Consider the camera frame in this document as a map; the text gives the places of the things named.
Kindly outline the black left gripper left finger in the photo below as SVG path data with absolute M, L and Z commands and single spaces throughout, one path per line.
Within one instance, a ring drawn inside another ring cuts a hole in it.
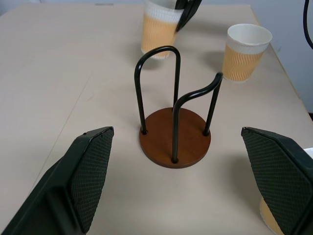
M 111 126 L 78 136 L 51 166 L 4 235 L 85 235 L 92 224 L 110 159 Z

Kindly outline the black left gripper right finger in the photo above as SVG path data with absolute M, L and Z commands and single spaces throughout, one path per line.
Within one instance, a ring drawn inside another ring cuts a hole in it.
M 313 160 L 293 139 L 252 127 L 241 131 L 257 187 L 285 235 L 313 233 Z

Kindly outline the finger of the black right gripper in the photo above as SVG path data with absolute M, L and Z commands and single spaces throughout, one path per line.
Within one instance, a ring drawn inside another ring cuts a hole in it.
M 176 32 L 179 32 L 197 12 L 202 0 L 177 0 L 175 9 L 183 10 Z

